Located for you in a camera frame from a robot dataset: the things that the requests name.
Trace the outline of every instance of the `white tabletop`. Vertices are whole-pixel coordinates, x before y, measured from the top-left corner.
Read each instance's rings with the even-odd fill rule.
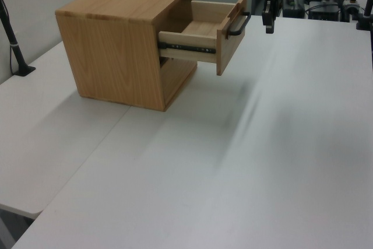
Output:
[[[81,98],[62,43],[32,65],[0,85],[0,209],[36,218],[129,107]]]
[[[253,16],[223,76],[131,107],[14,249],[372,248],[369,38]]]

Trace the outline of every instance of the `wooden cabinet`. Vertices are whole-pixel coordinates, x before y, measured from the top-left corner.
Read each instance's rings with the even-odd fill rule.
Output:
[[[197,61],[223,73],[246,2],[75,0],[55,14],[81,96],[165,111]]]

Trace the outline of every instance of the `drawer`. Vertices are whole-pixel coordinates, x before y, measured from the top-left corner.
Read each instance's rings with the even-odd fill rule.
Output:
[[[250,19],[247,0],[219,3],[180,0],[158,31],[159,56],[216,64],[223,74]]]

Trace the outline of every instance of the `black cable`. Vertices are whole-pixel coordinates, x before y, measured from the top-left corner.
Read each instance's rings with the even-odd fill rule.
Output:
[[[5,2],[4,2],[4,0],[0,0],[0,2],[2,4],[2,6],[4,7],[6,16],[8,17],[8,20],[9,20],[9,12],[8,12],[8,9],[7,9],[6,5],[5,5]]]
[[[308,8],[304,12],[308,12],[308,11],[311,11],[311,10],[314,10],[314,9],[317,9],[317,8],[322,8],[322,7],[327,7],[327,6],[338,6],[338,4],[320,4],[320,5],[316,5],[316,6],[313,6],[311,8]]]
[[[12,47],[9,46],[9,66],[10,66],[10,72],[12,76],[14,76],[13,68],[12,68]]]
[[[5,13],[6,13],[6,17],[8,18],[8,20],[10,21],[10,18],[9,18],[9,11],[8,11],[8,8],[6,7],[5,5],[5,2],[4,0],[0,0],[1,2],[1,5],[4,7],[4,10],[5,10]],[[13,73],[13,68],[12,68],[12,46],[9,46],[9,66],[10,66],[10,72],[12,74],[12,76],[14,75]]]

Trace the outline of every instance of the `wood grain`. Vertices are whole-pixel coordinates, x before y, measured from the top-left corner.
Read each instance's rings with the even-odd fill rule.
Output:
[[[159,41],[180,44],[180,45],[197,45],[198,47],[216,48],[215,36],[190,35],[184,33],[161,31],[158,34]]]
[[[154,27],[57,16],[83,97],[163,110]]]
[[[156,27],[157,32],[160,31],[171,31],[171,32],[182,32],[192,21],[191,17],[173,17],[172,11],[178,9],[179,3],[191,0],[178,0],[170,5],[153,21],[153,25]]]
[[[239,36],[226,36],[228,30],[238,29],[245,20],[243,16],[237,16],[247,8],[247,0],[238,0],[230,14],[224,19],[217,29],[217,48],[216,48],[216,74],[222,75],[227,67],[234,52],[245,36],[243,31]]]
[[[170,17],[221,23],[233,7],[234,3],[181,0],[170,11]]]
[[[216,54],[176,49],[159,49],[161,57],[216,63]]]
[[[179,0],[75,0],[56,15],[102,20],[153,22]]]
[[[164,101],[166,107],[181,90],[186,80],[191,78],[197,67],[196,61],[168,59],[161,68]]]
[[[204,35],[216,37],[216,31],[219,28],[220,23],[214,22],[202,22],[193,20],[183,31],[184,34],[191,35]]]

